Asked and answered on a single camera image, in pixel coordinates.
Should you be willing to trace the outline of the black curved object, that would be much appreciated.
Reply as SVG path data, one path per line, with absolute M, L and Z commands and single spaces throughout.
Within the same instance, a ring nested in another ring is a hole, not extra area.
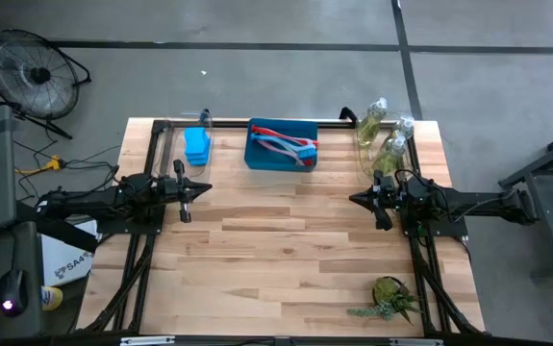
M 340 110 L 339 120 L 344 120 L 351 128 L 355 128 L 358 123 L 357 115 L 348 107 L 343 107 Z

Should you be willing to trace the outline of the yellow power plug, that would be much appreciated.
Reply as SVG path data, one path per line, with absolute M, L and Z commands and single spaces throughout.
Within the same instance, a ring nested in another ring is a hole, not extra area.
M 66 162 L 63 159 L 61 159 L 59 156 L 55 155 L 55 156 L 51 157 L 50 161 L 47 162 L 41 168 L 34 169 L 34 170 L 22 170 L 22 169 L 16 168 L 14 170 L 14 172 L 16 174 L 26 175 L 26 176 L 28 176 L 28 175 L 37 175 L 39 173 L 50 171 L 50 170 L 61 170 L 61 169 L 65 168 L 65 166 L 66 166 Z

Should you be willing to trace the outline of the blue dish brush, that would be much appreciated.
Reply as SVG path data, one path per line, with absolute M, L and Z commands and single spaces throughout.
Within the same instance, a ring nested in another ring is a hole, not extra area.
M 285 139 L 278 136 L 252 134 L 251 138 L 260 144 L 266 144 L 267 148 L 289 156 L 296 156 L 300 160 L 306 160 L 316 154 L 316 146 L 313 143 L 298 143 L 293 139 Z

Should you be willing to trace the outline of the blue plastic bin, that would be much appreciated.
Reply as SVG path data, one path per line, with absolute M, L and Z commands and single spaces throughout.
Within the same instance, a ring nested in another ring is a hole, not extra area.
M 314 169 L 316 165 L 316 156 L 312 157 L 314 162 L 310 166 L 298 166 L 293 158 L 264 148 L 256 140 L 251 138 L 251 128 L 253 125 L 274 130 L 287 136 L 317 139 L 317 125 L 314 122 L 251 118 L 248 121 L 244 151 L 244 161 L 251 169 L 295 172 L 310 172 Z

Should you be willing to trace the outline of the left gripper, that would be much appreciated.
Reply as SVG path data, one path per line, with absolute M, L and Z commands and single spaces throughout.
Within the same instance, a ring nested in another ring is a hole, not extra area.
M 159 201 L 162 205 L 178 202 L 180 204 L 180 220 L 190 223 L 189 195 L 201 195 L 210 190 L 213 185 L 209 183 L 195 182 L 188 179 L 187 188 L 185 182 L 185 167 L 180 160 L 173 161 L 175 177 L 161 176 L 158 179 Z

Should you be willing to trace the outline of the clear plastic bin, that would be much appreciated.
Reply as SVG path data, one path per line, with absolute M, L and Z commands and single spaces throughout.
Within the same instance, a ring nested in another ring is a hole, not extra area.
M 397 113 L 396 114 L 397 118 L 394 121 L 386 121 L 384 119 L 381 122 L 381 127 L 380 127 L 380 130 L 379 130 L 378 135 L 376 136 L 375 140 L 373 141 L 373 143 L 370 146 L 367 146 L 367 147 L 361 147 L 358 144 L 357 128 L 356 128 L 358 169 L 359 169 L 359 174 L 360 175 L 367 176 L 369 180 L 372 179 L 374 171 L 372 170 L 371 165 L 373 164 L 374 160 L 377 158 L 377 156 L 379 154 L 379 151 L 380 151 L 382 145 L 385 143 L 385 141 L 387 139 L 389 139 L 390 137 L 393 137 L 392 135 L 393 135 L 393 131 L 394 131 L 394 125 L 395 125 L 396 121 L 403 115 L 411 116 L 409 114 Z M 407 146 L 408 146 L 408 141 L 409 140 L 410 139 L 408 139 L 407 142 L 406 142 L 406 152 L 405 152 L 404 156 L 402 157 L 402 159 L 400 160 L 400 162 L 398 163 L 398 169 L 406 167 L 407 159 L 405 158 L 405 156 L 406 156 L 407 151 L 408 151 Z
M 155 125 L 152 174 L 172 178 L 181 174 L 192 181 L 207 183 L 214 151 L 214 122 L 210 111 L 183 111 L 178 118 L 157 120 Z

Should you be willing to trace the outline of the white cardboard box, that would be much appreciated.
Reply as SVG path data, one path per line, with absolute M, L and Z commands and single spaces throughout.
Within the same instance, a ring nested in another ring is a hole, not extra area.
M 93 253 L 41 236 L 43 283 L 60 286 L 82 279 L 92 267 Z

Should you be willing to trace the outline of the clear soap bottle yellow liquid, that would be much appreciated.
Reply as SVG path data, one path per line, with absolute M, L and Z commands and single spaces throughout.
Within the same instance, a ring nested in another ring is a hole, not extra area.
M 388 100 L 385 97 L 380 97 L 367 107 L 365 116 L 360 119 L 357 126 L 357 140 L 361 147 L 373 143 L 387 114 Z
M 415 133 L 415 119 L 408 115 L 401 116 L 394 125 L 393 137 L 402 136 L 406 140 L 412 138 Z
M 387 139 L 371 165 L 372 170 L 381 171 L 385 176 L 395 172 L 406 152 L 406 142 L 407 139 L 402 135 Z

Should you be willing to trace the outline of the red dish brush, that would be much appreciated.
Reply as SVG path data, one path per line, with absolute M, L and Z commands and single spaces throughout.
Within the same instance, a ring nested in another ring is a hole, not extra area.
M 275 153 L 279 153 L 279 154 L 282 154 L 282 155 L 285 155 L 285 156 L 288 156 L 288 157 L 291 157 L 294 159 L 295 161 L 295 164 L 297 166 L 310 166 L 313 164 L 313 162 L 311 160 L 301 160 L 297 154 L 294 153 L 294 151 L 290 150 L 290 149 L 280 149 L 278 147 L 275 147 L 273 146 L 272 144 L 266 142 L 266 141 L 263 141 L 263 140 L 259 140 L 258 143 L 260 145 L 262 145 L 265 149 L 269 150 L 269 151 L 272 151 L 272 152 L 275 152 Z
M 310 139 L 310 138 L 305 138 L 305 137 L 287 136 L 287 135 L 278 133 L 276 131 L 270 130 L 270 129 L 265 128 L 265 127 L 258 127 L 256 125 L 251 126 L 251 132 L 253 134 L 256 134 L 256 135 L 274 136 L 274 137 L 279 137 L 281 139 L 291 140 L 291 141 L 296 142 L 296 143 L 301 144 L 301 145 L 309 145 L 309 144 L 313 144 L 314 146 L 319 145 L 319 142 L 316 139 Z

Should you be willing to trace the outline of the black operator desk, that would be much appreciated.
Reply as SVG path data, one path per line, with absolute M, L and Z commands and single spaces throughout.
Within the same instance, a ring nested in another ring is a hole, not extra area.
M 16 317 L 6 317 L 0 310 L 0 340 L 36 336 L 43 331 L 40 251 L 40 235 L 34 223 L 25 222 L 0 231 L 0 277 L 11 269 L 24 270 L 29 298 L 26 310 Z

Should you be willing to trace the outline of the yellow round object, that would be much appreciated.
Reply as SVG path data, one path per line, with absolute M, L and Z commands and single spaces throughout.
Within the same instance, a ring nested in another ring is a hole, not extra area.
M 43 285 L 40 288 L 40 297 L 42 310 L 52 311 L 63 302 L 63 291 L 55 286 Z

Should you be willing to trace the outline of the potted succulent plant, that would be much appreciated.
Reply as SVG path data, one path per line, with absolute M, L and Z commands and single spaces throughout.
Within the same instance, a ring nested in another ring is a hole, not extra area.
M 385 321 L 400 315 L 409 324 L 413 324 L 410 313 L 420 313 L 420 309 L 415 306 L 419 299 L 402 281 L 392 276 L 378 278 L 372 287 L 371 297 L 372 307 L 348 309 L 347 314 Z

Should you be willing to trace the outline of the black floor fan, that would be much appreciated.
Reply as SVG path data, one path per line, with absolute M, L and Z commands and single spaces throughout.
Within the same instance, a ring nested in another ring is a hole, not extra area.
M 76 107 L 89 70 L 52 41 L 19 30 L 0 31 L 0 97 L 16 117 L 65 139 L 55 122 Z

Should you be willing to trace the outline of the black stand beam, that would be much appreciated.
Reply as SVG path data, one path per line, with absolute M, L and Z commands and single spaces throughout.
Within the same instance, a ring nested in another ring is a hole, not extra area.
M 94 235 L 87 233 L 74 225 L 59 219 L 46 219 L 37 214 L 34 208 L 25 205 L 22 202 L 15 203 L 17 218 L 21 222 L 34 222 L 37 230 L 42 235 L 55 238 L 66 245 L 94 253 L 98 246 L 98 241 Z

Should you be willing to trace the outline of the black computer mouse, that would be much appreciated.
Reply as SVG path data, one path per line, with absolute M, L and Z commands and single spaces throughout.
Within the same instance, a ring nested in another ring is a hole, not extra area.
M 11 269 L 0 277 L 0 310 L 6 317 L 16 317 L 28 307 L 26 273 Z

